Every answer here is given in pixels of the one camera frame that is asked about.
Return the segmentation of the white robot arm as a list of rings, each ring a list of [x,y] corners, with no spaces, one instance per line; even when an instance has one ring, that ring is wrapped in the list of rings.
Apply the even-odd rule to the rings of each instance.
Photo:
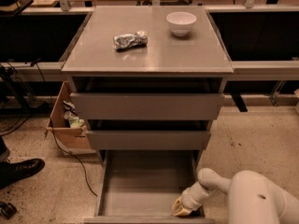
[[[299,200],[253,171],[241,171],[229,179],[201,169],[197,181],[175,200],[172,214],[188,216],[217,191],[227,195],[228,224],[299,224]]]

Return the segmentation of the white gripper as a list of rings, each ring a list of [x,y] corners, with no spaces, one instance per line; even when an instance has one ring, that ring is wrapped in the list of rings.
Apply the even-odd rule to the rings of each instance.
[[[215,189],[208,189],[199,182],[194,183],[191,187],[186,188],[181,197],[178,197],[172,205],[172,214],[175,217],[186,217],[192,211],[198,210],[203,201],[212,196]]]

